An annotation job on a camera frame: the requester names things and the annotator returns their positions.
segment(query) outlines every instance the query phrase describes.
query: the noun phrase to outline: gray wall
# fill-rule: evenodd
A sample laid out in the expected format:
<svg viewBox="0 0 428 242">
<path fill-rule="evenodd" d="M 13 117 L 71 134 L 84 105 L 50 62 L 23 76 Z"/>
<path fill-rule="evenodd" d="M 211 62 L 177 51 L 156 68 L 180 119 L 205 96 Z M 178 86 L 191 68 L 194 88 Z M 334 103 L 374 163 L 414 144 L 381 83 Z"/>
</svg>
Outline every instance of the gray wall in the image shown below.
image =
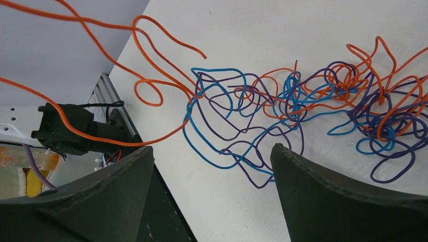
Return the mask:
<svg viewBox="0 0 428 242">
<path fill-rule="evenodd" d="M 54 0 L 13 0 L 44 11 L 71 15 Z M 68 0 L 81 15 L 130 25 L 149 0 Z M 115 59 L 131 33 L 90 25 Z M 79 23 L 21 13 L 0 6 L 0 77 L 36 89 L 58 103 L 84 103 L 101 72 L 111 64 Z M 40 98 L 0 83 L 0 105 L 34 105 Z"/>
</svg>

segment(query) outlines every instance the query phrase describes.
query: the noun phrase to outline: black cable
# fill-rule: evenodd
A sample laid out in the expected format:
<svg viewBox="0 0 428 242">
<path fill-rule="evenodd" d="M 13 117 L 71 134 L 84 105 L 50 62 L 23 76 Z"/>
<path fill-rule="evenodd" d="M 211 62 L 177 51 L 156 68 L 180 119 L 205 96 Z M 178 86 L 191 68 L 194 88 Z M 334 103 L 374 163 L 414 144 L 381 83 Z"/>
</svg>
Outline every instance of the black cable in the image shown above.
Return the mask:
<svg viewBox="0 0 428 242">
<path fill-rule="evenodd" d="M 80 104 L 80 107 L 123 107 L 125 105 L 124 101 L 117 101 L 112 103 L 87 103 Z"/>
<path fill-rule="evenodd" d="M 81 104 L 80 107 L 107 107 L 105 110 L 105 120 L 108 122 L 110 120 L 109 110 L 111 107 L 123 107 L 125 105 L 124 101 L 117 101 L 112 103 L 87 103 Z"/>
</svg>

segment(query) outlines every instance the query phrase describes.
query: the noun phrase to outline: white table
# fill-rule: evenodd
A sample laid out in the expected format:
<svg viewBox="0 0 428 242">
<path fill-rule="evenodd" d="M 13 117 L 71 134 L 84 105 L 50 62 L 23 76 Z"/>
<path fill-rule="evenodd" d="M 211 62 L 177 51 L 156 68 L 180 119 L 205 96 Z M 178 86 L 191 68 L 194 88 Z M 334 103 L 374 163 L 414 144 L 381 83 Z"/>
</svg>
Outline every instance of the white table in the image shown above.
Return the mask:
<svg viewBox="0 0 428 242">
<path fill-rule="evenodd" d="M 298 59 L 299 70 L 305 78 L 333 61 L 357 63 L 358 59 L 347 51 L 345 44 L 353 43 L 370 52 L 377 35 L 384 38 L 402 64 L 426 47 L 427 10 L 428 3 L 423 0 L 151 1 L 144 14 L 157 19 L 178 39 L 200 48 L 208 56 L 207 60 L 176 45 L 147 21 L 140 21 L 138 27 L 146 30 L 157 48 L 188 75 L 191 75 L 191 67 L 233 67 L 261 75 L 276 68 L 292 67 Z M 187 83 L 156 57 L 143 36 L 140 39 L 160 67 Z M 426 57 L 423 55 L 406 68 L 404 75 L 426 74 L 423 69 Z M 392 66 L 384 52 L 377 56 L 376 61 L 379 70 L 387 71 Z M 147 78 L 167 80 L 141 56 L 132 37 L 119 62 Z M 158 85 L 164 93 L 165 104 L 149 107 L 133 94 L 133 85 L 137 81 L 134 76 L 114 67 L 110 78 L 143 140 L 159 138 L 181 124 L 187 100 L 178 89 Z M 147 85 L 140 88 L 139 93 L 146 100 L 158 100 L 156 93 Z M 208 134 L 196 110 L 195 120 Z M 326 135 L 329 129 L 345 121 L 345 116 L 329 115 L 303 124 L 304 156 L 352 178 L 375 184 L 370 180 L 369 172 L 380 159 L 361 155 L 355 150 L 355 145 L 348 145 L 356 143 L 362 134 Z M 265 117 L 260 117 L 257 122 L 265 126 L 273 123 Z M 212 152 L 190 126 L 187 127 L 190 139 L 202 153 L 216 163 L 232 164 L 230 157 Z M 227 125 L 219 123 L 216 128 L 219 127 Z M 299 150 L 298 133 L 291 134 L 289 138 L 293 149 Z M 265 160 L 269 160 L 270 150 L 277 141 L 268 140 L 262 146 Z M 217 139 L 214 144 L 222 148 L 227 146 L 226 142 Z M 289 240 L 275 184 L 257 190 L 238 167 L 219 170 L 208 165 L 189 147 L 182 132 L 153 147 L 156 165 L 199 241 Z M 340 151 L 332 153 L 332 147 L 338 147 Z M 382 187 L 428 195 L 428 176 L 425 175 L 428 161 L 421 158 L 426 153 L 426 149 L 419 151 L 419 158 L 409 172 L 398 181 Z M 389 178 L 405 164 L 405 159 L 386 164 L 377 177 Z M 266 179 L 265 175 L 256 172 L 252 172 L 252 176 L 259 182 Z"/>
</svg>

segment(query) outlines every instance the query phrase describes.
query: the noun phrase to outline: tangled wires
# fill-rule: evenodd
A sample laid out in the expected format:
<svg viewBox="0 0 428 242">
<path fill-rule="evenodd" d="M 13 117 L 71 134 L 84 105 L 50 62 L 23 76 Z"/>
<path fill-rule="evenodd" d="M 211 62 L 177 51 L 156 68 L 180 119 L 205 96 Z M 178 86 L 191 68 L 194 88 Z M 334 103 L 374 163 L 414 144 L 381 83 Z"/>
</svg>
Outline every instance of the tangled wires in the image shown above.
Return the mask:
<svg viewBox="0 0 428 242">
<path fill-rule="evenodd" d="M 393 62 L 391 72 L 384 77 L 380 77 L 372 66 L 372 58 L 378 50 L 379 43 L 384 47 Z M 427 145 L 428 129 L 426 119 L 428 118 L 428 115 L 423 113 L 423 109 L 428 103 L 428 94 L 423 93 L 422 84 L 428 77 L 425 76 L 420 78 L 412 75 L 397 81 L 395 84 L 393 84 L 393 77 L 413 59 L 425 52 L 427 48 L 418 52 L 402 66 L 397 68 L 397 62 L 394 56 L 380 37 L 376 38 L 376 44 L 372 54 L 367 54 L 354 45 L 348 44 L 347 47 L 352 53 L 362 60 L 360 64 L 353 65 L 340 61 L 333 62 L 304 81 L 301 80 L 301 74 L 296 71 L 296 66 L 294 70 L 289 68 L 278 69 L 290 71 L 290 75 L 282 85 L 282 92 L 279 92 L 279 83 L 274 78 L 268 76 L 271 72 L 258 77 L 256 74 L 244 74 L 237 69 L 209 70 L 193 68 L 192 72 L 198 78 L 196 83 L 198 88 L 195 90 L 195 93 L 198 95 L 205 95 L 205 100 L 208 101 L 211 109 L 235 130 L 235 134 L 226 138 L 211 127 L 209 120 L 204 115 L 206 111 L 203 110 L 200 105 L 200 102 L 203 99 L 193 99 L 192 102 L 187 104 L 185 119 L 188 118 L 190 120 L 190 123 L 197 134 L 211 149 L 216 153 L 233 157 L 233 163 L 228 166 L 220 166 L 207 159 L 198 149 L 195 148 L 189 140 L 186 130 L 183 129 L 183 134 L 186 140 L 195 152 L 198 153 L 206 162 L 220 169 L 230 169 L 235 166 L 239 166 L 255 187 L 263 188 L 268 184 L 268 182 L 274 181 L 272 169 L 263 159 L 259 149 L 259 145 L 265 137 L 282 137 L 283 142 L 287 143 L 289 148 L 292 148 L 292 144 L 287 135 L 292 131 L 298 131 L 301 137 L 300 154 L 303 154 L 304 133 L 301 124 L 320 115 L 343 112 L 348 115 L 349 121 L 333 127 L 327 132 L 327 135 L 345 135 L 355 130 L 359 130 L 364 136 L 366 136 L 366 138 L 361 138 L 356 143 L 356 150 L 364 155 L 377 155 L 382 158 L 382 160 L 372 169 L 370 178 L 377 183 L 391 183 L 395 181 L 412 167 L 416 158 L 415 151 Z M 237 72 L 238 75 L 216 80 L 207 74 L 210 72 L 227 71 Z M 345 76 L 345 78 L 340 80 L 338 77 L 339 74 L 341 74 L 341 76 Z M 253 78 L 255 81 L 249 85 L 247 83 L 247 78 Z M 273 92 L 269 93 L 262 78 L 269 78 L 274 81 L 276 85 L 274 94 Z M 325 84 L 318 86 L 314 90 L 308 88 L 308 84 L 310 82 L 319 78 L 323 79 Z M 243 85 L 227 84 L 227 82 L 237 79 L 242 80 Z M 413 88 L 409 92 L 399 90 L 400 88 L 411 87 L 412 85 Z M 206 91 L 214 87 L 219 87 L 222 92 L 214 96 L 208 96 Z M 402 96 L 401 100 L 396 104 L 393 103 L 393 99 L 391 98 L 391 95 L 393 94 Z M 403 105 L 406 99 L 410 96 L 415 98 L 414 102 L 409 105 Z M 219 104 L 217 100 L 220 97 L 226 98 L 229 105 L 225 106 Z M 327 100 L 333 100 L 338 105 L 327 105 L 325 103 Z M 386 107 L 388 111 L 376 113 L 373 110 L 374 104 L 380 104 L 382 107 Z M 201 114 L 204 125 L 206 125 L 216 137 L 229 142 L 230 144 L 227 147 L 215 147 L 208 138 L 199 131 L 191 115 L 192 109 L 195 105 Z M 311 116 L 309 111 L 314 108 L 327 108 L 331 111 L 321 112 Z M 221 114 L 221 110 L 226 111 L 227 114 Z M 250 113 L 244 114 L 245 110 L 250 110 Z M 265 116 L 275 119 L 276 122 L 268 127 L 252 125 L 255 115 L 260 113 L 260 110 L 263 110 Z M 232 115 L 232 113 L 238 113 L 240 116 L 248 120 L 245 128 L 239 129 L 237 128 L 237 124 L 233 124 L 228 120 L 228 117 Z M 349 124 L 353 124 L 353 127 L 350 130 L 337 132 L 338 129 Z M 240 138 L 250 130 L 259 130 L 258 135 L 256 135 L 254 139 L 245 140 Z M 404 141 L 400 141 L 400 136 L 412 136 L 416 141 L 413 145 L 409 145 Z M 364 142 L 368 142 L 371 149 L 370 152 L 363 151 L 361 149 L 361 144 Z M 232 152 L 232 148 L 238 144 L 247 145 L 247 149 L 241 153 Z M 394 152 L 396 144 L 404 147 L 405 150 Z M 257 165 L 257 162 L 248 158 L 247 154 L 251 150 L 255 151 L 261 165 Z M 379 180 L 375 178 L 376 170 L 383 163 L 389 159 L 401 158 L 407 154 L 410 154 L 411 156 L 410 162 L 397 175 L 388 180 Z M 244 165 L 267 174 L 269 177 L 266 182 L 261 185 L 257 185 L 248 174 Z"/>
</svg>

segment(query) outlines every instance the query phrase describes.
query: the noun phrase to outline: yellow object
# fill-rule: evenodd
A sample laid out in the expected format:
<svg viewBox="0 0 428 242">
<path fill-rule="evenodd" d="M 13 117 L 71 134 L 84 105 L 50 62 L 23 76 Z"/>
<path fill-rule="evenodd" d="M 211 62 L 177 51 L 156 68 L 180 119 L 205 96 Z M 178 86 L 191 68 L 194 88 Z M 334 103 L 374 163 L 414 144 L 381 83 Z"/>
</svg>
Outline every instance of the yellow object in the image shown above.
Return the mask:
<svg viewBox="0 0 428 242">
<path fill-rule="evenodd" d="M 40 172 L 43 174 L 44 177 L 47 177 L 47 175 L 49 174 L 48 170 L 41 170 Z M 41 183 L 40 179 L 36 176 L 33 169 L 30 169 L 27 174 L 27 196 L 37 196 L 40 192 L 42 185 L 43 183 Z"/>
<path fill-rule="evenodd" d="M 34 161 L 41 170 L 55 170 L 60 155 L 46 154 L 44 151 L 32 150 Z M 30 161 L 24 149 L 0 147 L 0 166 L 30 168 Z"/>
</svg>

